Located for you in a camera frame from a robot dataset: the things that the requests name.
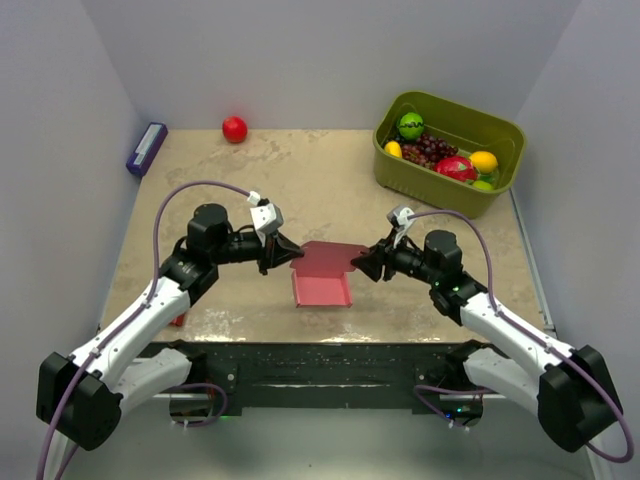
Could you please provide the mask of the small yellow lemon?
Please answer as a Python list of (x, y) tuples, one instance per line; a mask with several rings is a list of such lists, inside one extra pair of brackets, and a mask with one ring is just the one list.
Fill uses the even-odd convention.
[(398, 143), (397, 141), (391, 140), (388, 141), (385, 145), (384, 145), (384, 151), (396, 158), (402, 158), (403, 157), (403, 151), (402, 151), (402, 146), (400, 143)]

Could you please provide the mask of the green plastic basket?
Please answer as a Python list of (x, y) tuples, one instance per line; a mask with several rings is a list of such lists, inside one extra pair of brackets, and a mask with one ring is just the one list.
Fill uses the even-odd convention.
[(507, 120), (410, 91), (391, 104), (373, 144), (381, 186), (477, 218), (512, 186), (526, 137)]

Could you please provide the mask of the red apple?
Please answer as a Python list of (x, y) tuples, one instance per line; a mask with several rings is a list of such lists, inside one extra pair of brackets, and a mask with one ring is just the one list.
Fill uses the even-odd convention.
[(247, 138), (248, 126), (241, 117), (229, 116), (223, 120), (222, 133), (227, 142), (242, 143)]

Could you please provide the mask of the red box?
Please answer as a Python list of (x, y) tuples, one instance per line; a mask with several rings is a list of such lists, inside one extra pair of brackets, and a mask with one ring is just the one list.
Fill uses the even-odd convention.
[(169, 322), (172, 327), (180, 328), (184, 325), (186, 314), (180, 314)]

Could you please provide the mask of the red dragon fruit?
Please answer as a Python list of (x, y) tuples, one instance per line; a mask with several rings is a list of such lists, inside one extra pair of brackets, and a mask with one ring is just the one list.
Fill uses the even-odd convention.
[(462, 183), (471, 184), (478, 179), (478, 172), (469, 159), (463, 156), (451, 156), (440, 160), (434, 171)]

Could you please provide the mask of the purple grapes bunch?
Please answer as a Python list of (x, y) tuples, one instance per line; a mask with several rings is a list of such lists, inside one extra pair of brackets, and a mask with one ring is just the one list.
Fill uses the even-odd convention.
[(401, 146), (404, 160), (431, 170), (440, 160), (456, 156), (459, 152), (443, 138), (426, 133), (414, 141), (403, 141)]

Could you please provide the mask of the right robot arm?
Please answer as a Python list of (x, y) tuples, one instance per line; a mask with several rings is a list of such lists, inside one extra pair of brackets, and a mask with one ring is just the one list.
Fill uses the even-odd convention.
[(456, 236), (429, 232), (421, 249), (407, 240), (380, 240), (352, 265), (373, 281), (401, 273), (429, 285), (433, 305), (445, 317), (489, 341), (445, 369), (459, 393), (474, 386), (496, 392), (537, 417), (560, 448), (575, 452), (622, 416), (602, 355), (576, 349), (545, 334), (500, 304), (462, 266)]

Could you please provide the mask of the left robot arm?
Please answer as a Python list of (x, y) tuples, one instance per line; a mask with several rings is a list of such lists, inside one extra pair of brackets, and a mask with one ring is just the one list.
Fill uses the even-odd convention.
[(50, 354), (39, 369), (37, 417), (87, 451), (101, 446), (120, 420), (154, 395), (179, 386), (200, 390), (207, 368), (180, 345), (142, 362), (137, 356), (218, 280), (221, 265), (255, 262), (261, 274), (303, 256), (280, 234), (280, 209), (261, 200), (252, 227), (232, 229), (219, 204), (199, 206), (150, 284), (106, 329), (68, 356)]

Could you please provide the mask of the yellow orange fruit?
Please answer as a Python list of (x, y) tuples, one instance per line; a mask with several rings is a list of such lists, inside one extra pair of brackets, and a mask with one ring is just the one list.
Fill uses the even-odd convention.
[(493, 173), (499, 166), (497, 157), (489, 151), (475, 151), (469, 155), (469, 161), (483, 175)]

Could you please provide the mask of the pink paper box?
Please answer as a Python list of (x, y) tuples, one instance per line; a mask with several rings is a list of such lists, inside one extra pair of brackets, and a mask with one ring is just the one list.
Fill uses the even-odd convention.
[(298, 308), (341, 307), (353, 304), (348, 274), (351, 261), (367, 250), (364, 245), (309, 241), (304, 256), (291, 261), (293, 296)]

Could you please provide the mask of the small green fruit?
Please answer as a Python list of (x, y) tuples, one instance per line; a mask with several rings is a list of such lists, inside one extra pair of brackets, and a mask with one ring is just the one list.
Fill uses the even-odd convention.
[(494, 186), (484, 180), (476, 180), (472, 183), (472, 186), (478, 190), (482, 190), (482, 191), (493, 191), (494, 190)]

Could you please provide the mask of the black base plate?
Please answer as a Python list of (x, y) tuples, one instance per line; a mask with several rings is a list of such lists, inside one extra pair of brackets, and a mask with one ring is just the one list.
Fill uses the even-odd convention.
[(172, 347), (193, 361), (188, 383), (227, 394), (230, 416), (249, 408), (383, 409), (428, 413), (413, 389), (470, 392), (463, 361), (484, 343), (187, 342)]

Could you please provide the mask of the purple box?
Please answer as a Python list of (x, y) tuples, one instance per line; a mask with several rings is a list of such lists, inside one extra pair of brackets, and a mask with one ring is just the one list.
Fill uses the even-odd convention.
[(135, 177), (143, 178), (150, 169), (167, 135), (168, 128), (164, 123), (149, 123), (126, 161), (127, 170)]

